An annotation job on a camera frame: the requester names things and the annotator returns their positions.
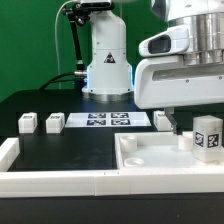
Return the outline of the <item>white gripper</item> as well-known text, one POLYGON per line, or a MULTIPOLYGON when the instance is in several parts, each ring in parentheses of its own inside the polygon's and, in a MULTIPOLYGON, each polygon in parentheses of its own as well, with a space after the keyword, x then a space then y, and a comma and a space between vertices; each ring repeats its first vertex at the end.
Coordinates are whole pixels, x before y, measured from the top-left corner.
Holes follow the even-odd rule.
POLYGON ((173 107, 224 102, 224 63, 186 65, 189 46, 186 25, 168 28, 139 44, 143 60, 135 71, 135 104, 140 109, 165 108, 174 134, 173 107))

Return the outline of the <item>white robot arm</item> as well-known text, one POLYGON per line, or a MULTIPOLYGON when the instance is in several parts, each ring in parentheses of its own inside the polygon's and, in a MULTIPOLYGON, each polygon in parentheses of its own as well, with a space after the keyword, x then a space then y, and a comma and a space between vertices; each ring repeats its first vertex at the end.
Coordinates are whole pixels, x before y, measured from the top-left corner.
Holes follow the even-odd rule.
POLYGON ((143 60, 126 59, 126 27, 110 11, 94 10, 88 97, 108 101, 134 93, 141 109, 224 102, 224 0, 151 0, 166 31, 139 44, 143 60))

